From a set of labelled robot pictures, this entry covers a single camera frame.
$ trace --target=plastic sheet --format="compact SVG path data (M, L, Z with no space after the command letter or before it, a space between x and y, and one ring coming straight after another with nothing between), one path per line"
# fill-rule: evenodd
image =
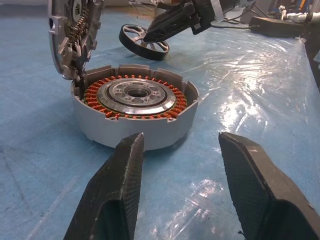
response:
M89 179L113 152L88 140L76 124L70 82L53 66L43 11L0 17L1 211L4 239L10 240L62 239ZM300 39L216 28L193 36L186 30L168 41L167 59L154 62L118 40L123 24L148 21L107 11L101 22L88 69L165 68L192 81L201 98L185 138L145 153L135 239L244 239L220 131L262 145L320 213L320 95Z

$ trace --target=wheel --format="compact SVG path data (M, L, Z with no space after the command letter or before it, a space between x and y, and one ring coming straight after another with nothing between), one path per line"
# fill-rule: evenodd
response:
M138 25L126 24L119 33L120 42L131 52L145 59L162 61L166 58L170 48L165 42L144 42L146 28Z

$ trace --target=table surface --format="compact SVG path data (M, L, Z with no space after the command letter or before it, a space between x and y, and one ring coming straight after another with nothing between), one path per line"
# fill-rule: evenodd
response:
M1 212L6 240L62 239L83 191L113 149L92 142L73 115L70 82L51 58L46 9L0 6ZM218 143L221 131L261 144L320 213L320 94L301 39L249 30L190 29L161 62L118 40L142 18L106 10L87 69L144 64L195 84L193 127L144 155L137 240L243 240Z

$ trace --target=textured rubber pad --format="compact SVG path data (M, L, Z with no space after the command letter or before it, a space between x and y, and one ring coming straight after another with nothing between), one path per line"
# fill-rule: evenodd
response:
M140 199L144 136L123 139L89 181L65 240L133 240Z
M260 145L226 132L219 143L246 240L320 239L319 215Z

